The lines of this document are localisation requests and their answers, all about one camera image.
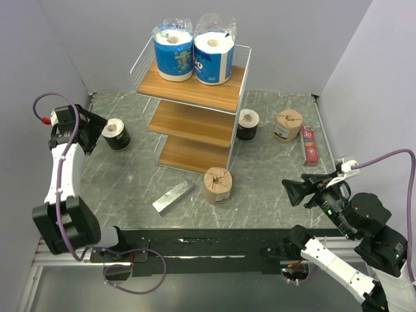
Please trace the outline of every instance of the gray marble tabletop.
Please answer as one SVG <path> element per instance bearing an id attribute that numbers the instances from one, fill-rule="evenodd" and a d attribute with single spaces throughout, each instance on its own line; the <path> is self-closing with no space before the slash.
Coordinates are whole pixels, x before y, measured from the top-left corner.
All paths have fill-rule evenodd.
<path id="1" fill-rule="evenodd" d="M 211 205 L 202 194 L 203 175 L 158 166 L 153 154 L 159 135 L 146 131 L 142 115 L 148 98 L 135 92 L 102 91 L 94 94 L 92 110 L 106 118 L 120 118 L 131 134 L 123 151 L 111 150 L 101 137 L 86 157 L 82 173 L 82 197 L 98 220 L 121 228 L 334 228 L 319 208 L 292 207 L 282 179 L 300 179 L 302 173 L 333 170 L 330 153 L 310 94 L 246 92 L 243 108 L 260 116 L 253 140 L 235 141 L 229 171 L 233 188 L 226 203 Z M 300 140 L 282 144 L 273 137 L 278 113 L 295 109 L 304 122 L 313 124 L 320 162 L 301 164 Z M 164 216 L 152 203 L 184 178 L 195 189 Z"/>

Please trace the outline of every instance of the gray wall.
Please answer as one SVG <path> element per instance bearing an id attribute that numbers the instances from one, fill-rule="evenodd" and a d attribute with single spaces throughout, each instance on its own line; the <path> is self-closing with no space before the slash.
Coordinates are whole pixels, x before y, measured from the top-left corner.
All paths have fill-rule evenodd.
<path id="1" fill-rule="evenodd" d="M 364 163 L 399 148 L 416 151 L 415 12 L 414 0 L 374 0 L 326 85 L 318 103 L 336 156 Z M 399 155 L 350 180 L 354 191 L 378 195 L 393 213 L 388 224 L 405 236 L 409 174 L 409 156 Z"/>
<path id="2" fill-rule="evenodd" d="M 86 104 L 88 94 L 35 0 L 0 2 L 0 292 L 1 311 L 15 311 L 27 281 L 39 233 L 32 208 L 46 196 L 52 156 L 50 127 L 32 113 L 32 102 L 57 91 Z M 59 98 L 39 105 L 47 116 Z"/>
<path id="3" fill-rule="evenodd" d="M 129 71 L 164 18 L 225 12 L 253 48 L 247 90 L 320 94 L 371 0 L 38 0 L 87 89 L 132 88 Z"/>

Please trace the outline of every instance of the shelf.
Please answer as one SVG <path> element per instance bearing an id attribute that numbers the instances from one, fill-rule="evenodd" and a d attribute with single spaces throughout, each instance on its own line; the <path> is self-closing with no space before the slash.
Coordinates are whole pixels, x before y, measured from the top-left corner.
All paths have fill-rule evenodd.
<path id="1" fill-rule="evenodd" d="M 228 148 L 234 115 L 162 100 L 148 130 Z"/>
<path id="2" fill-rule="evenodd" d="M 229 148 L 169 136 L 158 163 L 204 174 L 211 167 L 227 166 Z"/>
<path id="3" fill-rule="evenodd" d="M 178 83 L 163 79 L 157 71 L 156 61 L 153 61 L 138 86 L 137 93 L 220 111 L 236 112 L 244 72 L 244 67 L 233 66 L 229 81 L 216 86 L 201 83 L 195 75 Z"/>

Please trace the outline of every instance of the plastic wrap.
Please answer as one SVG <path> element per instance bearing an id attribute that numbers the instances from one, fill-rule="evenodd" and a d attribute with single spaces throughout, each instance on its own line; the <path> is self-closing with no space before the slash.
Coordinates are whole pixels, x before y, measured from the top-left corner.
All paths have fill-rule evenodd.
<path id="1" fill-rule="evenodd" d="M 184 81 L 192 75 L 193 36 L 189 19 L 166 19 L 152 31 L 159 75 Z"/>
<path id="2" fill-rule="evenodd" d="M 202 16 L 194 32 L 194 72 L 202 83 L 219 85 L 231 76 L 237 24 L 221 14 Z"/>

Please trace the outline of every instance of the white label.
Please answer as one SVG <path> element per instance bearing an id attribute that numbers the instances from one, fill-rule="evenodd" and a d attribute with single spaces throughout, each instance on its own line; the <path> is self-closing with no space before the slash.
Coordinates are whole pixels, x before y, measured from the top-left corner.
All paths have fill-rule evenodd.
<path id="1" fill-rule="evenodd" d="M 222 202 L 222 201 L 226 200 L 227 198 L 229 198 L 229 193 L 230 192 L 217 195 L 216 198 L 215 198 L 215 202 Z"/>
<path id="2" fill-rule="evenodd" d="M 289 136 L 289 129 L 284 128 L 282 125 L 280 125 L 280 123 L 276 124 L 274 132 L 281 138 L 287 138 Z"/>

